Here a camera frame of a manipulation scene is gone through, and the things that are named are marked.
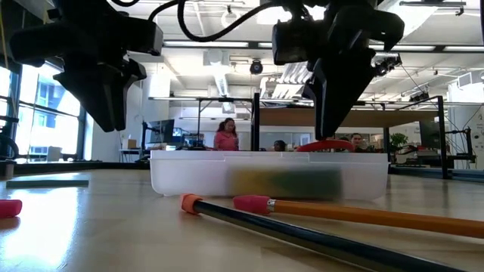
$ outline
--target potted plant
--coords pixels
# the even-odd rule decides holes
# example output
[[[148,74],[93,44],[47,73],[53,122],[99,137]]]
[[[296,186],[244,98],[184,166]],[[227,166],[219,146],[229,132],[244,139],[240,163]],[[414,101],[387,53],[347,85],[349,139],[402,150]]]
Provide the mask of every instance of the potted plant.
[[[390,151],[392,152],[393,162],[396,162],[396,154],[408,143],[408,137],[402,133],[390,135]]]

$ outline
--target black robotic arm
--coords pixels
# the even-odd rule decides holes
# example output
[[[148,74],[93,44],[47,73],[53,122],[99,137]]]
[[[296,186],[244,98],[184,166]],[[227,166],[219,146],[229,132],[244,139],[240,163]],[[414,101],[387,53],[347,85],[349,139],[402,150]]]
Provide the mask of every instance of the black robotic arm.
[[[160,54],[163,33],[151,22],[157,13],[178,5],[178,22],[184,34],[196,42],[211,42],[257,12],[282,6],[293,19],[273,28],[274,62],[308,61],[313,76],[304,94],[315,102],[315,132],[322,140],[334,134],[373,77],[385,73],[381,66],[371,64],[375,52],[368,48],[369,40],[382,42],[389,51],[404,29],[398,16],[374,10],[376,0],[272,0],[227,29],[198,37],[185,25],[185,2],[170,1],[159,6],[149,20],[140,20],[115,11],[106,0],[57,0],[56,9],[49,12],[56,21],[17,32],[11,39],[12,53],[17,62],[33,66],[41,66],[47,57],[62,58],[64,72],[54,78],[80,100],[105,131],[123,130],[128,88],[146,78],[144,67],[126,59],[126,52]],[[314,21],[305,5],[325,6],[324,19]],[[349,70],[352,80],[347,80]]]

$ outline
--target orange eraser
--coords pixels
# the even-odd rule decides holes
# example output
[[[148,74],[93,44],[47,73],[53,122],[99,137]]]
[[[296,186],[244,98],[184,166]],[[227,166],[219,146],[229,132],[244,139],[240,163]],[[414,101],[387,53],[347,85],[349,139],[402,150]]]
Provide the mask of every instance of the orange eraser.
[[[194,204],[198,200],[203,200],[201,197],[192,193],[184,193],[180,196],[181,209],[192,215],[198,215],[198,212],[194,210]]]

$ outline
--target clear plastic box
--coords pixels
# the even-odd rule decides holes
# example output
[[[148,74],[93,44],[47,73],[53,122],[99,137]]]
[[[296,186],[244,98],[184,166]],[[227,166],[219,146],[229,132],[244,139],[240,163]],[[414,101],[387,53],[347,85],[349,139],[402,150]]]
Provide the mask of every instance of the clear plastic box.
[[[151,151],[157,193],[259,194],[373,200],[386,192],[386,154]]]

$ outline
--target wooden table surface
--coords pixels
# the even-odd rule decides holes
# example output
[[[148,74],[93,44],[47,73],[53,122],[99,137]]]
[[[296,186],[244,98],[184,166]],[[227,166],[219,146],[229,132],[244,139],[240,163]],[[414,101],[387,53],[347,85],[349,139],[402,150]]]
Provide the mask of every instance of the wooden table surface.
[[[6,190],[18,218],[0,220],[0,271],[358,271],[358,268],[207,216],[179,211],[149,171],[84,172],[89,187]],[[210,201],[229,206],[229,199]],[[348,206],[484,220],[484,184],[392,176],[388,194]],[[275,219],[482,271],[484,240],[339,221]]]

